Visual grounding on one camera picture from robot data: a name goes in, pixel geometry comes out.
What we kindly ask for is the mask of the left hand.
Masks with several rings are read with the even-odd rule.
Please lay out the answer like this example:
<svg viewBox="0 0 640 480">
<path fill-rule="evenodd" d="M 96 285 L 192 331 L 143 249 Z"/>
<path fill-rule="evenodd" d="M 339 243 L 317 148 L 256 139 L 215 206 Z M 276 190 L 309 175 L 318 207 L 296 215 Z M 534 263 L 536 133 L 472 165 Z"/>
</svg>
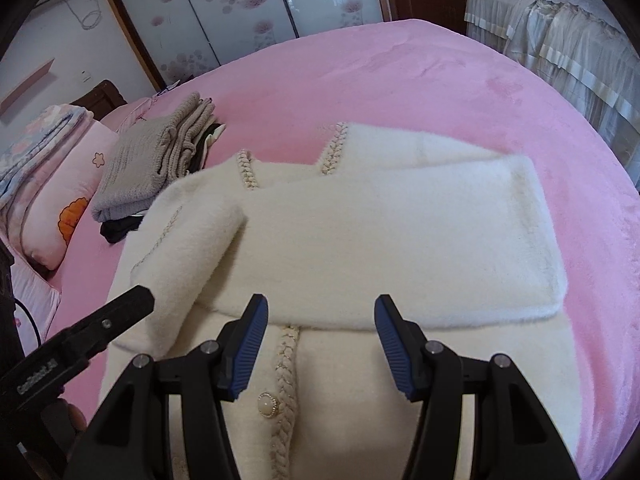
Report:
<svg viewBox="0 0 640 480">
<path fill-rule="evenodd" d="M 71 448 L 88 427 L 82 411 L 63 398 L 48 404 L 41 411 L 40 418 L 60 448 Z"/>
</svg>

